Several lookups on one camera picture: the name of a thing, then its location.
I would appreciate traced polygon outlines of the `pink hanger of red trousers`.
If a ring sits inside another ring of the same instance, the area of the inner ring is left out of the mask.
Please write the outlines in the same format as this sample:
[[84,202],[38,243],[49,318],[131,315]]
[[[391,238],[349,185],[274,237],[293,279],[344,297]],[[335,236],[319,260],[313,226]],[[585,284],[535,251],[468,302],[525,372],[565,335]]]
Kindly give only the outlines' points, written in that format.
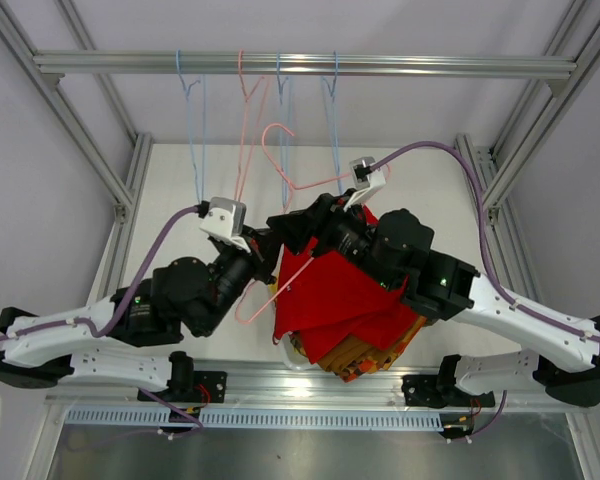
[[[350,172],[347,174],[336,175],[334,177],[330,177],[325,180],[313,182],[313,183],[306,184],[306,185],[296,185],[293,182],[293,180],[287,175],[284,168],[282,167],[282,164],[279,161],[274,159],[274,157],[269,152],[268,147],[266,146],[266,136],[267,136],[269,130],[272,128],[282,129],[287,135],[289,135],[291,137],[293,137],[295,135],[295,133],[291,129],[289,129],[287,126],[285,126],[279,122],[274,122],[274,123],[267,125],[264,128],[262,135],[261,135],[261,140],[260,140],[261,148],[262,148],[264,155],[266,156],[266,158],[268,159],[270,164],[274,167],[277,174],[281,177],[283,182],[287,185],[287,187],[290,190],[290,195],[288,197],[288,200],[283,204],[283,209],[282,209],[283,213],[286,213],[288,211],[288,209],[290,208],[291,200],[293,199],[293,195],[297,191],[311,189],[311,188],[325,185],[328,183],[336,182],[337,180],[341,180],[341,179],[347,178],[347,177],[351,177],[352,179],[356,178],[355,174]],[[246,163],[243,163],[243,149],[244,149],[244,139],[241,139],[238,170],[237,170],[237,179],[236,179],[235,190],[234,190],[234,200],[242,199],[244,186],[246,184],[247,174],[249,173],[249,169],[251,166],[252,153],[249,153],[247,155]],[[364,184],[365,184],[364,187],[357,188],[357,193],[354,195],[354,199],[359,204],[364,204],[364,203],[368,202],[382,187],[384,187],[387,184],[387,178],[390,176],[391,176],[391,168],[390,167],[387,167],[386,170],[383,170],[383,168],[380,168],[379,170],[377,170],[373,173],[367,174],[368,181],[364,181]],[[249,324],[253,323],[254,320],[257,317],[259,317],[265,311],[265,309],[267,307],[269,307],[270,305],[272,305],[274,303],[274,301],[283,293],[283,291],[285,289],[287,289],[288,287],[291,286],[291,284],[313,263],[314,260],[315,260],[314,257],[309,256],[308,260],[290,277],[290,279],[287,282],[285,282],[282,285],[278,285],[278,289],[276,290],[276,292],[271,297],[269,297],[268,300],[249,319],[243,319],[241,317],[241,309],[242,309],[243,302],[247,298],[248,294],[251,292],[252,288],[255,286],[255,283],[251,283],[246,288],[245,293],[239,300],[238,305],[236,307],[236,310],[235,310],[236,321],[242,325],[249,325]]]

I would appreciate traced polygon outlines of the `red trousers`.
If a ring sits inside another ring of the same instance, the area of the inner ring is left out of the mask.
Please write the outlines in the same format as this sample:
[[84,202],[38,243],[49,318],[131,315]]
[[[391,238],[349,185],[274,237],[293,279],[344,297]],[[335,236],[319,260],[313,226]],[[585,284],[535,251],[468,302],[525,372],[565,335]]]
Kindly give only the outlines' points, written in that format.
[[[312,240],[302,253],[291,253],[284,246],[278,285],[287,282],[308,260],[315,243]],[[399,291],[386,291],[337,253],[315,258],[275,300],[273,339],[280,341],[292,331],[407,307],[399,296]]]

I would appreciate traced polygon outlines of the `blue hanger of orange camouflage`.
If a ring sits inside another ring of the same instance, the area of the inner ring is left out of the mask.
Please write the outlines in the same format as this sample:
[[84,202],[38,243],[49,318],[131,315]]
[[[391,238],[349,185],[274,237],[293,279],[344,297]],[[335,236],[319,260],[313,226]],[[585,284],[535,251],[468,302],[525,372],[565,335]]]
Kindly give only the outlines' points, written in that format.
[[[293,80],[289,75],[282,75],[280,52],[276,54],[276,82],[278,90],[278,121],[289,128],[292,117]],[[282,172],[286,174],[289,165],[290,137],[283,129],[278,133],[278,143],[280,166]]]

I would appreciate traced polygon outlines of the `white plastic basket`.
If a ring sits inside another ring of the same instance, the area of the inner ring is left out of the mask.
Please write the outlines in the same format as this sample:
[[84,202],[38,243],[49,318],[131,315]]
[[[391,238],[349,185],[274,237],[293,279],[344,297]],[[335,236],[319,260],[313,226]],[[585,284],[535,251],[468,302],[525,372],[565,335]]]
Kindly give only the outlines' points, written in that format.
[[296,352],[288,336],[280,340],[277,347],[282,362],[292,371],[306,371],[313,368],[313,365],[306,357]]

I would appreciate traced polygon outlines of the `pink hanger of yellow camouflage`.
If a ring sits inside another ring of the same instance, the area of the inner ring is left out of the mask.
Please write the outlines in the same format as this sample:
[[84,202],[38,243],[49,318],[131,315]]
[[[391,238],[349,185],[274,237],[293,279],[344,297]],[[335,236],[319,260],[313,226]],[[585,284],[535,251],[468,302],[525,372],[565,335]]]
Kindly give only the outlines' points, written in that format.
[[[251,86],[247,84],[244,74],[245,52],[243,50],[240,50],[238,53],[237,66],[244,108],[241,124],[237,178],[234,189],[234,199],[241,200],[255,149],[255,135],[260,128],[264,107],[269,94],[271,79],[267,76],[259,76]],[[252,121],[251,106],[257,94],[261,94],[261,97],[257,108],[255,120]]]

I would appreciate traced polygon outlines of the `blue hanger of brown trousers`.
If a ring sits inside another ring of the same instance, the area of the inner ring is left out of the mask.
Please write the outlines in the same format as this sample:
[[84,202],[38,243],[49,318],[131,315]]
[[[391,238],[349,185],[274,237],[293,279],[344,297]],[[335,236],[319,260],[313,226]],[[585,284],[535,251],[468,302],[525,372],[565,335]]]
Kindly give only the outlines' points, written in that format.
[[339,56],[336,51],[333,52],[334,57],[334,68],[333,78],[328,80],[325,76],[322,76],[321,81],[321,94],[323,101],[323,108],[325,113],[325,120],[328,128],[329,141],[332,154],[332,162],[334,172],[336,176],[337,188],[340,194],[344,193],[341,176],[341,164],[339,156],[339,139],[338,139],[338,120],[337,120],[337,103],[336,103],[336,86],[339,73]]

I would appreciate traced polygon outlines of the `orange brown camouflage trousers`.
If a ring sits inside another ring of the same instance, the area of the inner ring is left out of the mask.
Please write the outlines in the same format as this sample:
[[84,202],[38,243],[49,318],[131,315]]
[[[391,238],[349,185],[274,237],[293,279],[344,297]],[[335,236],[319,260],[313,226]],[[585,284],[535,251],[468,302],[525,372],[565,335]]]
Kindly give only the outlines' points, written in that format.
[[360,339],[351,332],[350,325],[351,321],[343,321],[288,335],[296,352],[312,365],[350,383],[365,374],[388,370],[425,325],[425,318],[419,316],[411,321],[386,348]]

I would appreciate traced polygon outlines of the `blue hanger of yellow trousers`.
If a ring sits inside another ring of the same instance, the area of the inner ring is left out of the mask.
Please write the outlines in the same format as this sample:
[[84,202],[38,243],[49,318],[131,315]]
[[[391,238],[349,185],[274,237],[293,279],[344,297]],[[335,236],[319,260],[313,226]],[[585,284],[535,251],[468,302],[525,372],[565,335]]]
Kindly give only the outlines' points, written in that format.
[[[191,163],[194,171],[195,194],[198,203],[205,199],[206,186],[206,159],[207,159],[207,81],[206,76],[201,75],[196,77],[191,82],[187,82],[184,75],[184,57],[180,49],[175,52],[176,74],[178,76],[183,98],[186,105],[186,132],[188,148],[191,158]],[[199,151],[196,150],[196,127],[195,115],[196,107],[194,106],[193,94],[194,89],[199,86],[201,88],[201,140],[199,143]]]

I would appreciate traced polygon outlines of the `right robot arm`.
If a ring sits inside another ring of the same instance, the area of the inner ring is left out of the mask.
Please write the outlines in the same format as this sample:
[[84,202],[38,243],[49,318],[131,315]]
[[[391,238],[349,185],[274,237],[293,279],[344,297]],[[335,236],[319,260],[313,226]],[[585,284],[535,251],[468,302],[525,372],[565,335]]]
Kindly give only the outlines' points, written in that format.
[[578,407],[600,404],[600,315],[578,319],[493,283],[473,265],[432,249],[434,232],[406,209],[367,222],[359,205],[322,194],[304,210],[272,216],[267,226],[293,254],[337,253],[428,320],[484,328],[520,351],[444,357],[435,380],[447,404],[496,391],[542,391]]

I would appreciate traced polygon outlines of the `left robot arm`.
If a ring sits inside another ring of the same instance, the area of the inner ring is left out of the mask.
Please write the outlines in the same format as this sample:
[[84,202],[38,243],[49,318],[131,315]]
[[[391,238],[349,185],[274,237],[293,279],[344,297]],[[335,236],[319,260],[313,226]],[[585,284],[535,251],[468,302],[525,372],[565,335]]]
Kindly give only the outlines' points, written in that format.
[[139,349],[176,345],[186,333],[211,336],[253,281],[271,284],[281,240],[271,229],[248,227],[244,248],[211,242],[205,263],[181,257],[151,277],[85,307],[36,316],[15,307],[0,314],[0,382],[50,389],[61,382],[135,387],[140,401],[220,403],[223,373],[198,372],[183,351],[142,356]]

